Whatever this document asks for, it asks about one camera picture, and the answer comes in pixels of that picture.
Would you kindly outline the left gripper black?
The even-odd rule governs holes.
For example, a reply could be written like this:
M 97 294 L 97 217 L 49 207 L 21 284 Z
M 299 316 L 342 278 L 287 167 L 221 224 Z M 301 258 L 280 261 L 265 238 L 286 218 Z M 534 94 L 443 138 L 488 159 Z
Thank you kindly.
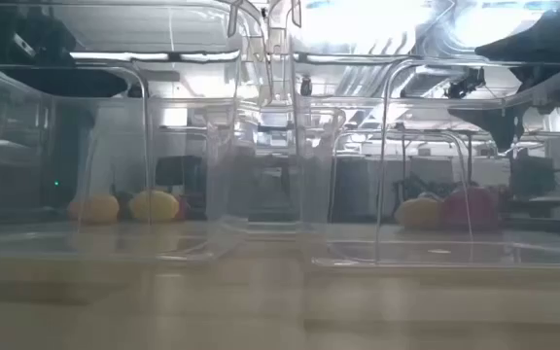
M 28 9 L 15 23 L 4 62 L 33 69 L 3 68 L 8 77 L 41 92 L 58 96 L 115 96 L 127 81 L 106 70 L 68 70 L 75 63 L 70 52 L 75 38 L 53 13 Z

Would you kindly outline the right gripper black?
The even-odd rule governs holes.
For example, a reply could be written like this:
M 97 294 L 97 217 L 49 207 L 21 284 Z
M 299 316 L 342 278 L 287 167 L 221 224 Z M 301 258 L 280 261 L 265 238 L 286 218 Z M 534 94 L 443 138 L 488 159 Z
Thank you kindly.
M 546 12 L 528 29 L 504 39 L 476 47 L 474 52 L 490 61 L 526 62 L 511 67 L 521 81 L 518 92 L 505 109 L 461 110 L 448 113 L 488 132 L 498 150 L 508 150 L 513 139 L 524 133 L 523 117 L 537 97 L 538 106 L 553 108 L 553 95 L 560 85 L 560 68 L 546 66 L 560 61 L 560 13 Z

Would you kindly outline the red bell pepper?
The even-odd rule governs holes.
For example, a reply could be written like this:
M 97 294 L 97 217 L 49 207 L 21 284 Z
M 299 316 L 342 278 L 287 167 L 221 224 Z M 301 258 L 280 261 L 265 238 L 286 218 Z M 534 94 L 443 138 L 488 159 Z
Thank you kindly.
M 447 228 L 487 231 L 499 225 L 497 197 L 482 187 L 455 190 L 444 199 L 441 214 Z

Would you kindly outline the large orange-yellow lemon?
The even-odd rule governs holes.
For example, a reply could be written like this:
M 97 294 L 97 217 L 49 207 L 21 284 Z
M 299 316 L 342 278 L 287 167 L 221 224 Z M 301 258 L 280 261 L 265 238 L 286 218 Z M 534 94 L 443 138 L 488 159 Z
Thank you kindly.
M 137 221 L 168 222 L 178 214 L 180 203 L 168 192 L 142 191 L 128 201 L 128 209 Z

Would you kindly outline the ceiling light strip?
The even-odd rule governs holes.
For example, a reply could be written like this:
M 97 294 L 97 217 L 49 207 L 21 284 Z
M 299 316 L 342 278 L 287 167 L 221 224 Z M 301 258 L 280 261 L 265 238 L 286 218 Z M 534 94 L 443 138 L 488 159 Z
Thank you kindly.
M 76 60 L 216 63 L 231 62 L 241 50 L 227 52 L 71 52 Z

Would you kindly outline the black background stand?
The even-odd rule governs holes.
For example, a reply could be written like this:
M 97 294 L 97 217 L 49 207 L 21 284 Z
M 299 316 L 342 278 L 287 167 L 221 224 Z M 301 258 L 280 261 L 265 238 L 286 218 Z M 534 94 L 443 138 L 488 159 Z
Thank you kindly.
M 560 195 L 550 195 L 557 187 L 552 158 L 523 156 L 509 162 L 509 183 L 501 194 L 502 213 L 525 213 L 531 218 L 550 218 L 560 207 Z

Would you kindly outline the dark background furniture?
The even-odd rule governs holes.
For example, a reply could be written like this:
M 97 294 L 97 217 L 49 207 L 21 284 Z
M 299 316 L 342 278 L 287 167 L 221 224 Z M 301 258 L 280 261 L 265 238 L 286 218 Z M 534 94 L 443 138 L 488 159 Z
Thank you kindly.
M 55 98 L 0 98 L 0 224 L 66 218 L 80 131 L 94 117 Z

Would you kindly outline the clear plastic bin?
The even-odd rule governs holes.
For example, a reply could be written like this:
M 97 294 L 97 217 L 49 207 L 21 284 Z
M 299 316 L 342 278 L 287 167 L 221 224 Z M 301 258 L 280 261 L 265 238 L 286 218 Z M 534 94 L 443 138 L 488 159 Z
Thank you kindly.
M 288 133 L 297 227 L 317 266 L 560 266 L 560 207 L 550 218 L 502 213 L 509 162 L 560 167 L 560 108 L 529 109 L 524 134 L 499 152 L 490 134 L 448 113 L 503 108 L 517 62 L 474 52 L 532 26 L 560 0 L 271 0 L 275 80 L 292 108 Z M 462 99 L 445 90 L 469 68 L 485 85 Z M 301 96 L 304 76 L 312 94 Z M 413 198 L 443 202 L 457 189 L 497 197 L 499 225 L 472 231 L 406 229 Z
M 15 23 L 42 9 L 75 38 L 70 52 L 227 52 L 231 62 L 186 63 L 76 60 L 68 70 L 106 70 L 124 78 L 115 96 L 58 96 L 16 81 L 3 68 Z M 0 98 L 55 98 L 94 117 L 80 131 L 74 195 L 66 218 L 0 224 L 0 257 L 158 259 L 202 262 L 233 248 L 248 226 L 251 167 L 259 107 L 268 90 L 263 16 L 249 0 L 0 0 Z M 159 158 L 198 156 L 203 194 L 156 184 Z M 132 218 L 128 202 L 142 191 L 171 193 L 172 221 Z M 120 205 L 112 224 L 71 220 L 72 201 L 110 194 Z

